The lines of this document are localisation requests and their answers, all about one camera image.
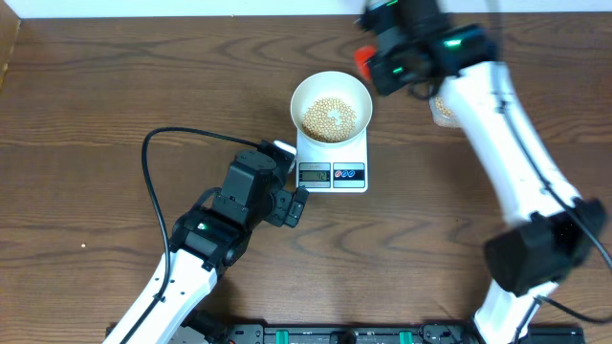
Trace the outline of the red plastic measuring scoop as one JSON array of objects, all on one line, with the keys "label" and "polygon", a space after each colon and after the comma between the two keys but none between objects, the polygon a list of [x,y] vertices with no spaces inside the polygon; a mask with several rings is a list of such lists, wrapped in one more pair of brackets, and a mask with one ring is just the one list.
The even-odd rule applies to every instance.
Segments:
[{"label": "red plastic measuring scoop", "polygon": [[358,72],[366,81],[372,80],[368,63],[375,53],[376,48],[371,45],[360,47],[354,53],[354,61],[356,63]]}]

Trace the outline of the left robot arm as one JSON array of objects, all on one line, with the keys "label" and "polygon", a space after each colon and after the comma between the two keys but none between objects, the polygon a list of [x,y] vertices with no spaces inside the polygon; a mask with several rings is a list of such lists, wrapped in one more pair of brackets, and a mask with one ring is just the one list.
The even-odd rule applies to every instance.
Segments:
[{"label": "left robot arm", "polygon": [[280,140],[238,152],[223,185],[205,192],[177,220],[168,254],[106,342],[169,342],[245,253],[256,226],[297,226],[309,193],[284,188],[295,158],[295,147]]}]

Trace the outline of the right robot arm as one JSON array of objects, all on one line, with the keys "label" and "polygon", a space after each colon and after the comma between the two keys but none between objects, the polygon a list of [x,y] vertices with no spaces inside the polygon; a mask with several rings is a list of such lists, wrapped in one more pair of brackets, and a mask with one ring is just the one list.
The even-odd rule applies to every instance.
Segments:
[{"label": "right robot arm", "polygon": [[484,246],[492,283],[472,322],[483,343],[516,343],[571,271],[601,249],[606,212],[550,157],[498,38],[477,24],[455,26],[435,0],[369,1],[359,22],[376,44],[356,61],[378,94],[424,85],[422,99],[444,102],[489,176],[507,230]]}]

